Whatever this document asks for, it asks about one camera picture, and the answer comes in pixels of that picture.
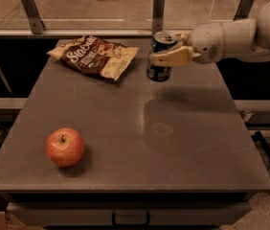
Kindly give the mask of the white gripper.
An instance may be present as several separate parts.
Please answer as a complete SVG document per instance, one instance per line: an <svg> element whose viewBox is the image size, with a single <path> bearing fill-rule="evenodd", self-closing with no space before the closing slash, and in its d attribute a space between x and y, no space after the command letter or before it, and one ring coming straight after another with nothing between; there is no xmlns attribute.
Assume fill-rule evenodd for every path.
<svg viewBox="0 0 270 230"><path fill-rule="evenodd" d="M160 67L180 67L191 61L197 63L214 63L224 55L224 32L222 24L199 26L190 33L175 34L177 42L173 50L151 53L149 61Z"/></svg>

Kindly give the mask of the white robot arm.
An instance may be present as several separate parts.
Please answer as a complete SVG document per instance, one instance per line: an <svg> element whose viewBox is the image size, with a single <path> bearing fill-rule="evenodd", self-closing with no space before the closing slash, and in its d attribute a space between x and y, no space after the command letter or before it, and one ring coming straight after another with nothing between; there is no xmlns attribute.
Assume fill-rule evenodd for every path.
<svg viewBox="0 0 270 230"><path fill-rule="evenodd" d="M149 56L152 64L162 67L184 66L191 61L214 63L224 58L270 61L270 3L256 18L206 24L180 33L172 48Z"/></svg>

